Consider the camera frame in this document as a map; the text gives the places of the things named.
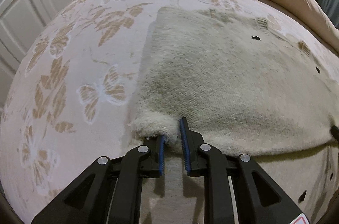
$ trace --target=label sticker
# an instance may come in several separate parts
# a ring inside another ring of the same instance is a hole
[[[310,224],[310,223],[308,222],[306,216],[302,213],[290,224]]]

